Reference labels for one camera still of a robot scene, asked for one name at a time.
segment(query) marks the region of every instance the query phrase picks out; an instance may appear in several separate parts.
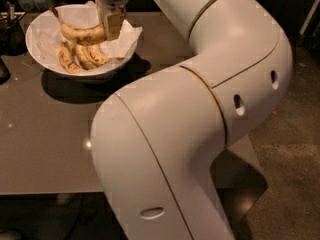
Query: concrete floor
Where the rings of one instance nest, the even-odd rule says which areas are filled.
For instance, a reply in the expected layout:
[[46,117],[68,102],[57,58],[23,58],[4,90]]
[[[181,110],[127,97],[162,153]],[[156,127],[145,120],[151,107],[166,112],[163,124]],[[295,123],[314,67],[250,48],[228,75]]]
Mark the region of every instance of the concrete floor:
[[[249,189],[260,198],[239,221],[238,239],[320,239],[320,55],[292,47],[289,89],[277,113],[249,134],[268,188]],[[77,194],[67,205],[56,195],[0,197],[0,240],[19,239],[1,234],[10,229],[24,240],[126,239],[102,193]]]

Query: oval hole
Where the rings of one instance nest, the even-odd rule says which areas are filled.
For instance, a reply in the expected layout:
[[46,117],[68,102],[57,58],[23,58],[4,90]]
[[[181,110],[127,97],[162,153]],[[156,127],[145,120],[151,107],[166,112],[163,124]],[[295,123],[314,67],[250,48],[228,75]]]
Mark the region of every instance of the oval hole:
[[151,209],[146,209],[141,212],[141,217],[146,220],[153,220],[159,218],[164,214],[164,209],[162,207],[155,207]]
[[243,104],[241,97],[238,94],[234,95],[233,102],[234,102],[234,106],[236,108],[237,114],[239,116],[242,116],[245,112],[245,107],[244,107],[244,104]]
[[271,71],[271,82],[272,82],[272,88],[274,90],[277,90],[279,88],[279,77],[274,70]]

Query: table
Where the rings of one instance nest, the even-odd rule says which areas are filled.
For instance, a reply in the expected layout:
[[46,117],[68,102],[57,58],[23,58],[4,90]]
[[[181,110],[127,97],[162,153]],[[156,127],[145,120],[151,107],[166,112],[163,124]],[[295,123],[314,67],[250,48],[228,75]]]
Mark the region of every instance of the table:
[[[21,20],[24,31],[37,16]],[[11,78],[0,85],[1,195],[102,191],[89,138],[100,104],[127,83],[192,56],[161,12],[128,13],[127,19],[144,31],[132,60],[106,83],[63,78],[29,53],[2,56]]]

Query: banana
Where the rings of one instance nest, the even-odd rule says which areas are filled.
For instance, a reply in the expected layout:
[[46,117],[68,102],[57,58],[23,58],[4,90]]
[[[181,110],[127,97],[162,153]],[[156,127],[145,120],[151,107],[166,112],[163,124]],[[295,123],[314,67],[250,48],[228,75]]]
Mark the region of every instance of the banana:
[[99,44],[91,45],[89,50],[91,57],[98,64],[98,66],[102,66],[109,62],[110,58],[101,53]]
[[99,24],[93,28],[76,28],[66,23],[59,15],[56,8],[51,7],[51,12],[58,19],[61,25],[62,35],[69,41],[80,45],[93,45],[99,44],[106,40],[106,34],[103,24]]
[[85,72],[79,67],[73,58],[73,45],[70,42],[62,42],[58,49],[58,58],[61,66],[70,74],[79,74]]
[[95,61],[90,57],[87,46],[76,44],[75,55],[77,56],[80,65],[85,69],[94,69],[97,67]]

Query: floor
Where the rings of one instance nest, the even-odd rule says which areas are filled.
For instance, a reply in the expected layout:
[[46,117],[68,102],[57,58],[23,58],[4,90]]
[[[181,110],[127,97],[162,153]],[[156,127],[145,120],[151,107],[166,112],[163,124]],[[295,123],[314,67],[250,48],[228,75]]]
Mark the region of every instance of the floor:
[[[249,134],[262,168],[255,199],[234,225],[238,239],[320,239],[320,55],[292,42],[295,68],[274,113]],[[245,191],[231,191],[241,200]],[[102,193],[0,197],[0,240],[124,240]]]

